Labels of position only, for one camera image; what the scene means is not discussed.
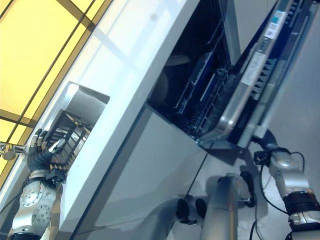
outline black cable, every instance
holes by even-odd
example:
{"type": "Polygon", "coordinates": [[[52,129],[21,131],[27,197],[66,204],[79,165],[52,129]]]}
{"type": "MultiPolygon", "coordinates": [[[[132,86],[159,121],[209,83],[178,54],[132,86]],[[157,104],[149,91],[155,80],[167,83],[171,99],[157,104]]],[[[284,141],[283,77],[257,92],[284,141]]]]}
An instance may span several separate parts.
{"type": "Polygon", "coordinates": [[[301,158],[302,158],[302,172],[304,172],[304,171],[305,171],[305,165],[306,165],[305,156],[304,156],[301,152],[299,152],[299,151],[293,151],[293,152],[291,152],[290,154],[291,154],[291,155],[292,155],[292,154],[298,154],[298,155],[301,156],[301,158]]]}
{"type": "Polygon", "coordinates": [[[285,237],[285,240],[292,240],[292,231],[288,233],[288,235],[285,237]]]}
{"type": "Polygon", "coordinates": [[[257,221],[254,221],[254,222],[252,223],[249,240],[252,240],[252,237],[253,237],[253,235],[254,235],[254,229],[255,229],[256,223],[257,223],[257,221]]]}
{"type": "Polygon", "coordinates": [[[280,212],[282,212],[284,214],[288,214],[286,211],[282,210],[281,208],[277,207],[272,202],[270,202],[269,199],[266,197],[265,192],[264,192],[263,183],[262,183],[262,172],[263,172],[263,170],[264,170],[264,165],[262,164],[261,168],[260,168],[260,173],[259,173],[259,185],[260,185],[260,190],[261,190],[263,198],[268,202],[268,204],[270,204],[275,209],[279,210],[280,212]]]}
{"type": "Polygon", "coordinates": [[[12,198],[0,211],[0,215],[3,213],[3,211],[17,198],[19,197],[21,192],[19,192],[14,198],[12,198]]]}

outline gray floor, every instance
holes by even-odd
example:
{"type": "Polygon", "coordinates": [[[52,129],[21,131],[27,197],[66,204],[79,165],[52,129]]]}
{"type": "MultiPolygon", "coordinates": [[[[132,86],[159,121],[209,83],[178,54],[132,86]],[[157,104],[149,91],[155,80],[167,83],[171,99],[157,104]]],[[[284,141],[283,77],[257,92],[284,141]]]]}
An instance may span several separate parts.
{"type": "MultiPolygon", "coordinates": [[[[270,129],[275,134],[278,144],[290,151],[302,152],[305,156],[305,174],[318,199],[320,199],[320,14],[313,24],[312,34],[306,37],[300,58],[292,66],[285,90],[277,106],[270,129]]],[[[260,150],[252,143],[251,153],[260,150]]],[[[226,173],[240,173],[248,169],[258,183],[258,169],[253,165],[250,154],[236,158],[232,152],[217,152],[216,157],[208,156],[205,160],[190,194],[206,198],[215,188],[217,179],[226,173]]],[[[273,179],[269,180],[267,170],[263,172],[264,191],[277,206],[284,208],[273,179]]],[[[287,216],[267,205],[257,191],[259,228],[265,240],[284,240],[290,232],[287,216]]],[[[251,224],[255,212],[247,207],[239,210],[238,239],[249,239],[251,224]]],[[[168,240],[199,239],[199,226],[175,224],[168,240]]]]}

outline white cabinet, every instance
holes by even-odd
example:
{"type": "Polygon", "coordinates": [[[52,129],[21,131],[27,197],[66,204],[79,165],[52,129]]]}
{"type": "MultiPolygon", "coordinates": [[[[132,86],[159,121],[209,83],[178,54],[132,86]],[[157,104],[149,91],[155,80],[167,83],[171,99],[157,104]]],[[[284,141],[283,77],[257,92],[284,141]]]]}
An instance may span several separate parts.
{"type": "Polygon", "coordinates": [[[96,239],[100,233],[114,239],[114,234],[130,231],[161,203],[183,198],[205,156],[185,133],[145,109],[78,233],[97,227],[104,230],[79,234],[76,239],[96,239]]]}

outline stainless steel panel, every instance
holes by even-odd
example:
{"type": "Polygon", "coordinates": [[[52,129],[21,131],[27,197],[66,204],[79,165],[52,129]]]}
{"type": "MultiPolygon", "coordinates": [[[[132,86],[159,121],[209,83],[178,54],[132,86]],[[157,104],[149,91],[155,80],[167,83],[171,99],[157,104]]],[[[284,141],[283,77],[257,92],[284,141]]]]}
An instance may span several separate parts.
{"type": "MultiPolygon", "coordinates": [[[[282,0],[278,2],[274,12],[272,13],[272,16],[276,15],[277,11],[287,12],[291,6],[291,3],[292,0],[282,0]]],[[[223,112],[219,123],[214,130],[198,138],[197,141],[199,143],[213,142],[222,138],[226,138],[234,129],[242,110],[249,99],[253,87],[258,80],[260,72],[262,71],[276,42],[285,18],[285,15],[281,16],[281,20],[278,23],[278,29],[271,35],[268,35],[271,26],[271,19],[269,20],[267,27],[263,31],[263,35],[259,38],[257,49],[250,59],[250,62],[243,76],[241,77],[241,81],[234,91],[234,94],[232,95],[230,102],[223,112]]]]}

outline robot finger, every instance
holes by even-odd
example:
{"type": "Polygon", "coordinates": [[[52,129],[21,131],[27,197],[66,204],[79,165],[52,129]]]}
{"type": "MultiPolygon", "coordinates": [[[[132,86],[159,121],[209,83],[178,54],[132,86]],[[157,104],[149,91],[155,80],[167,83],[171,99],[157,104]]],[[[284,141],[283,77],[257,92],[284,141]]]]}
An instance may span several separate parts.
{"type": "Polygon", "coordinates": [[[61,138],[56,141],[51,147],[49,147],[48,152],[55,154],[56,152],[61,150],[65,144],[66,140],[64,138],[61,138]]]}
{"type": "Polygon", "coordinates": [[[47,135],[47,133],[48,133],[48,131],[43,131],[41,134],[40,134],[40,136],[38,137],[38,139],[37,139],[37,141],[36,141],[36,145],[37,146],[39,146],[39,147],[41,147],[42,146],[42,143],[43,143],[43,141],[44,141],[44,138],[45,138],[45,136],[47,135]]]}
{"type": "Polygon", "coordinates": [[[38,138],[39,138],[39,135],[41,134],[41,132],[42,132],[42,129],[39,128],[39,129],[35,132],[35,134],[32,136],[31,143],[30,143],[30,147],[31,147],[31,148],[37,146],[37,141],[38,141],[38,138]]]}

